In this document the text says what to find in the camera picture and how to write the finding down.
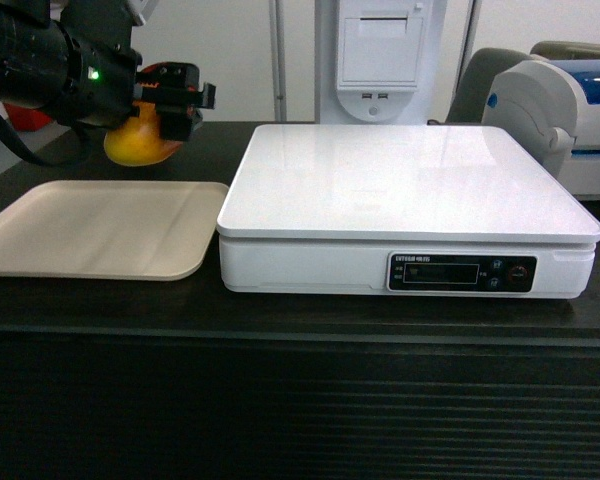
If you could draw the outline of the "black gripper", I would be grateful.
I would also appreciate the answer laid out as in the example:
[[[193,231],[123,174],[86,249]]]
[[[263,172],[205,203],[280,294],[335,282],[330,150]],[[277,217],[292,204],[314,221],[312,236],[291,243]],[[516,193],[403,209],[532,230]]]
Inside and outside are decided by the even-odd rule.
[[[191,63],[160,62],[136,73],[134,98],[152,104],[163,140],[187,142],[202,126],[202,110],[216,105],[216,86],[200,83],[200,70]]]

